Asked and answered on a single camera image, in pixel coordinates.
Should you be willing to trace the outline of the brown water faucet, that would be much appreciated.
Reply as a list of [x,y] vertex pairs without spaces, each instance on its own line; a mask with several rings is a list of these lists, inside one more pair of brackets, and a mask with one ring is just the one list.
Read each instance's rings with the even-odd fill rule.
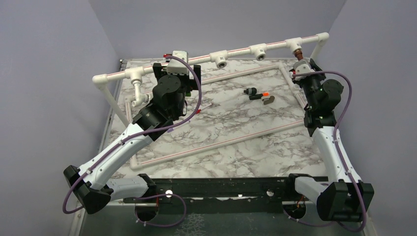
[[303,52],[302,52],[302,50],[301,50],[301,49],[297,49],[297,50],[295,50],[295,51],[294,51],[294,56],[296,57],[296,59],[297,59],[298,61],[301,61],[302,59],[304,59]]

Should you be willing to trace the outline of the white PVC pipe frame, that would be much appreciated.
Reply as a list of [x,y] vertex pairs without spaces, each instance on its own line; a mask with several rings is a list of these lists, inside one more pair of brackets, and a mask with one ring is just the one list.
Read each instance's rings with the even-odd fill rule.
[[[202,67],[202,102],[199,108],[212,107],[193,116],[166,132],[156,142],[138,151],[123,168],[137,171],[147,166],[184,158],[275,133],[301,124],[301,107],[305,101],[286,73],[285,59],[248,60],[266,51],[290,49],[315,43],[312,56],[317,56],[329,39],[327,32],[308,37],[291,38],[280,42],[257,44],[247,48],[219,51],[191,58],[189,62]],[[243,93],[256,88],[257,94],[268,92],[273,103],[264,105],[261,99],[250,100]]]

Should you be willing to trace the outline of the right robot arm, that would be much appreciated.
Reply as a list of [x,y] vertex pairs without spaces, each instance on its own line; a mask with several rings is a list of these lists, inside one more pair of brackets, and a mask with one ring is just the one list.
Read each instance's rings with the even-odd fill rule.
[[344,87],[337,80],[327,79],[326,72],[312,59],[297,61],[290,74],[292,82],[304,91],[304,126],[323,156],[328,183],[323,185],[307,174],[290,174],[284,195],[290,200],[306,197],[316,205],[323,221],[361,222],[374,189],[354,170],[341,142],[341,119],[333,110],[341,101]]

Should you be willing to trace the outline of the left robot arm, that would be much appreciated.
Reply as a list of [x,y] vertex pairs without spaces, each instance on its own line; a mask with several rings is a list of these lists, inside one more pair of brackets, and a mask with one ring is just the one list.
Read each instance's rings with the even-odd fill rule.
[[66,214],[77,209],[66,208],[73,194],[88,214],[102,210],[109,202],[136,197],[143,202],[153,199],[154,183],[146,174],[127,179],[114,179],[113,174],[138,151],[155,142],[168,129],[189,121],[202,102],[201,66],[183,65],[186,73],[170,71],[169,66],[152,66],[157,84],[153,98],[129,123],[122,134],[96,157],[76,167],[68,166],[64,177],[70,187],[62,204]]

